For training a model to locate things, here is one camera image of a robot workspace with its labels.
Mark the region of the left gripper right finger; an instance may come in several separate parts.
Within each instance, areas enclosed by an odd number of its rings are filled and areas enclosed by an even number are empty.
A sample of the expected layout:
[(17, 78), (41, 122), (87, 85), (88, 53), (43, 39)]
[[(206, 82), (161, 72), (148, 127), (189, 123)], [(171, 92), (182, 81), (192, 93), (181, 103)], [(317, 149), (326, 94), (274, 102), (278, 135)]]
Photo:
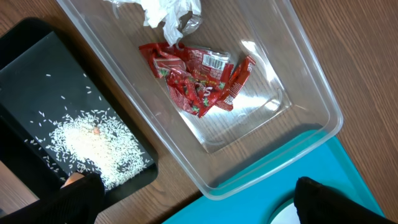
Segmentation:
[(395, 224), (309, 177), (296, 182), (294, 205), (301, 224)]

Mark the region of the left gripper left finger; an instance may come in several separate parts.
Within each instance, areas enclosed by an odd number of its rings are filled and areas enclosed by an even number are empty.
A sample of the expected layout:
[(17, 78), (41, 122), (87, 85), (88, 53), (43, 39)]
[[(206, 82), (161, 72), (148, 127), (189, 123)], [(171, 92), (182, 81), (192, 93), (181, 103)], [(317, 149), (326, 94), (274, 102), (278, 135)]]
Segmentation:
[(99, 174), (88, 174), (58, 192), (1, 218), (1, 224), (94, 223), (104, 200)]

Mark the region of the orange food cube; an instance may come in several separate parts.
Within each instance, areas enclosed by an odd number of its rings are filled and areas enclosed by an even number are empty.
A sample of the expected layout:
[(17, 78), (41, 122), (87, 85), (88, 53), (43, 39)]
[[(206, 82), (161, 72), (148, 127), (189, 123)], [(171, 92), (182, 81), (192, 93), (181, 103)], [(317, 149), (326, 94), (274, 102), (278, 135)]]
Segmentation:
[(75, 181), (84, 178), (84, 175), (78, 172), (74, 172), (66, 181), (65, 183), (61, 186), (61, 188), (64, 188), (72, 183), (74, 183)]

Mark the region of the small red ketchup packet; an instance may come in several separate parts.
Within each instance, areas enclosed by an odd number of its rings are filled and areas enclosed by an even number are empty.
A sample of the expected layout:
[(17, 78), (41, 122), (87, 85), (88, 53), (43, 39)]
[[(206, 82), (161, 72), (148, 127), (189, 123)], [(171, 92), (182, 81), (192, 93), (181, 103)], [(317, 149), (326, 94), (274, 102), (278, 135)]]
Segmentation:
[(244, 58), (244, 60), (234, 71), (230, 81), (228, 82), (227, 92), (216, 102), (217, 107), (226, 111), (233, 110), (233, 100), (242, 90), (255, 65), (256, 61), (252, 56), (247, 55)]

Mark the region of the large red snack wrapper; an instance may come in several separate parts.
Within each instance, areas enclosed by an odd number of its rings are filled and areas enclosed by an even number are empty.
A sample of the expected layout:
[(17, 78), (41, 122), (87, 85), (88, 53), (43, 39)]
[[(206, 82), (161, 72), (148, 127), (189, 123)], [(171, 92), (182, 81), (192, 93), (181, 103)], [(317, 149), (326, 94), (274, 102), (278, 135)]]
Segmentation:
[(142, 45), (139, 51), (154, 76), (166, 81), (173, 102), (187, 113), (203, 117), (228, 90), (234, 68), (228, 53), (166, 42)]

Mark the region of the white napkin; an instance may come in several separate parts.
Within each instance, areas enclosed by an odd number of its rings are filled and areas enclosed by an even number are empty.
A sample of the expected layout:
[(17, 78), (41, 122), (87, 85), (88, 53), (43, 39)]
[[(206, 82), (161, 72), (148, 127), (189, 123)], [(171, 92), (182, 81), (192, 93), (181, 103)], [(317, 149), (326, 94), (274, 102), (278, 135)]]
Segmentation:
[(144, 10), (143, 26), (156, 28), (164, 23), (163, 33), (169, 45), (175, 45), (195, 32), (203, 19), (200, 0), (108, 0), (113, 4), (114, 15), (118, 18), (117, 7), (122, 4), (139, 4)]

